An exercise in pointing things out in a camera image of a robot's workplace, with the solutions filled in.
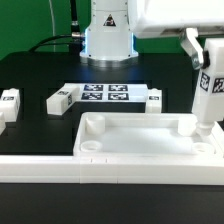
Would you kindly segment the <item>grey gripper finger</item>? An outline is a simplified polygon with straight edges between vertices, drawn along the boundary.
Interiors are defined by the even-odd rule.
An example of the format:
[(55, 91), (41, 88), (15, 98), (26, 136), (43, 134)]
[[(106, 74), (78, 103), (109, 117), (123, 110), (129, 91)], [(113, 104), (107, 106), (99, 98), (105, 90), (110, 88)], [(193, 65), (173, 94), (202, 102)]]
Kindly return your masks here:
[(180, 35), (181, 47), (191, 58), (195, 70), (205, 69), (209, 66), (209, 52), (202, 49), (197, 37), (198, 30), (196, 28), (186, 28)]

